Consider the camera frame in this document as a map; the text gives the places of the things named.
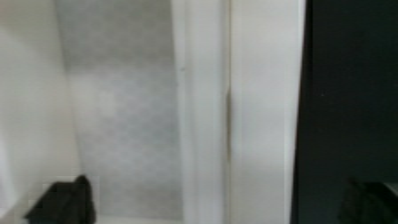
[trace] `white wall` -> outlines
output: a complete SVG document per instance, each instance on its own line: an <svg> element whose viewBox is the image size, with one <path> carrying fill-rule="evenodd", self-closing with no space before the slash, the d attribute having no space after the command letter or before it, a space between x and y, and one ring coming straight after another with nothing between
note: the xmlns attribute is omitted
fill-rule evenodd
<svg viewBox="0 0 398 224"><path fill-rule="evenodd" d="M97 211L181 220L170 0L55 3Z"/></svg>
<svg viewBox="0 0 398 224"><path fill-rule="evenodd" d="M51 0L0 0L0 175L7 209L80 172Z"/></svg>
<svg viewBox="0 0 398 224"><path fill-rule="evenodd" d="M303 0L232 0L232 224L289 223Z"/></svg>

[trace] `white panel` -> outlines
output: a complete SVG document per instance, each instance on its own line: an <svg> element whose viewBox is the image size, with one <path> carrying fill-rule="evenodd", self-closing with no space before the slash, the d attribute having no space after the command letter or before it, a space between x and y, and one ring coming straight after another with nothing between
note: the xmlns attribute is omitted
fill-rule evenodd
<svg viewBox="0 0 398 224"><path fill-rule="evenodd" d="M302 0L232 0L232 224L289 223Z"/></svg>
<svg viewBox="0 0 398 224"><path fill-rule="evenodd" d="M225 223L225 1L174 0L184 223Z"/></svg>
<svg viewBox="0 0 398 224"><path fill-rule="evenodd" d="M0 189L9 209L42 183L80 172L51 0L0 0L0 49Z"/></svg>
<svg viewBox="0 0 398 224"><path fill-rule="evenodd" d="M97 224L183 224L183 221L99 216Z"/></svg>

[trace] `black surface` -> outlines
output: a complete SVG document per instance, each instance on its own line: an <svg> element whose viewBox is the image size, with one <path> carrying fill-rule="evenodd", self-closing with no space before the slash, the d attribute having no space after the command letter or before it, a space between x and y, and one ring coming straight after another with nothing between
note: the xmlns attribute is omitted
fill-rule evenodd
<svg viewBox="0 0 398 224"><path fill-rule="evenodd" d="M346 178L398 182L398 1L309 9L293 223L335 224Z"/></svg>
<svg viewBox="0 0 398 224"><path fill-rule="evenodd" d="M96 223L96 208L94 208L94 198L92 198L92 186L90 181L85 176L80 176L74 181L76 186L76 198L80 200L80 218L83 224Z"/></svg>
<svg viewBox="0 0 398 224"><path fill-rule="evenodd" d="M394 217L398 217L398 197L382 183L366 183L366 191L382 200L385 207L389 208Z"/></svg>
<svg viewBox="0 0 398 224"><path fill-rule="evenodd" d="M39 199L26 219L30 221L46 221L58 223L64 211L72 200L74 185L72 183L55 183Z"/></svg>

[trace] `floor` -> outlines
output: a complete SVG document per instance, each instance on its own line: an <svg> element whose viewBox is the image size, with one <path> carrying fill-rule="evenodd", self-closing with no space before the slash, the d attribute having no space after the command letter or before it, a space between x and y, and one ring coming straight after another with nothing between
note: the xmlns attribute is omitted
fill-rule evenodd
<svg viewBox="0 0 398 224"><path fill-rule="evenodd" d="M97 224L183 224L183 221L99 216Z"/></svg>

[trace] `white door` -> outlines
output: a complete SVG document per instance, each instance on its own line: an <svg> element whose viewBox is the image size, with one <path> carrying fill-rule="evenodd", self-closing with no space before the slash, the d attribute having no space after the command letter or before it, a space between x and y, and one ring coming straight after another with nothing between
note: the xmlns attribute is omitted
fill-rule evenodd
<svg viewBox="0 0 398 224"><path fill-rule="evenodd" d="M287 224L303 0L231 3L231 223Z"/></svg>
<svg viewBox="0 0 398 224"><path fill-rule="evenodd" d="M184 224L287 224L303 0L172 5Z"/></svg>

